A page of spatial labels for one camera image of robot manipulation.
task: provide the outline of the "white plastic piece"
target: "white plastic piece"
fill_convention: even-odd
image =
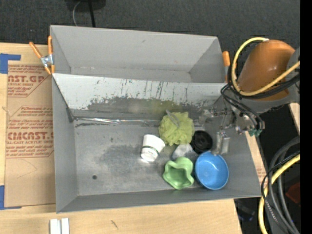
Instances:
[[[69,234],[69,219],[51,219],[50,234]]]
[[[141,157],[148,162],[153,162],[165,146],[161,138],[155,135],[144,135]]]

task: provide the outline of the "blue bowl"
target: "blue bowl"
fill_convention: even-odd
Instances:
[[[219,190],[228,182],[229,168],[222,156],[204,152],[196,160],[195,176],[203,187]]]

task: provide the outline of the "white cup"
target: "white cup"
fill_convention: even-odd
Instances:
[[[144,135],[141,157],[148,162],[153,162],[165,145],[165,142],[155,135]]]

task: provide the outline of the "black lid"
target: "black lid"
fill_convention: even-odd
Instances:
[[[205,151],[209,151],[212,148],[212,145],[213,139],[207,132],[201,130],[195,131],[191,146],[196,153],[201,154]]]

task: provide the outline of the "white cable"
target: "white cable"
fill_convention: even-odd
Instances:
[[[77,6],[80,4],[81,1],[79,1],[78,3],[76,3],[74,9],[73,9],[73,20],[74,20],[74,24],[75,26],[78,26],[77,23],[76,23],[76,19],[75,19],[75,10],[77,8]]]

